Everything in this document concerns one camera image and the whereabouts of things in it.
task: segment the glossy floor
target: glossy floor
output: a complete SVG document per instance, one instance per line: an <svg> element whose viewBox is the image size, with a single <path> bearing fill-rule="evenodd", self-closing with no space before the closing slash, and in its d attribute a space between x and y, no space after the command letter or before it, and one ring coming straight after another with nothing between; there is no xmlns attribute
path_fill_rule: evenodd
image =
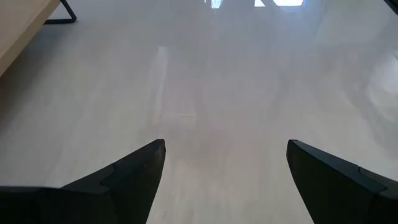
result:
<svg viewBox="0 0 398 224"><path fill-rule="evenodd" d="M59 187L156 138L148 223L311 223L288 139L398 179L383 0L69 2L79 21L43 26L0 78L0 184Z"/></svg>

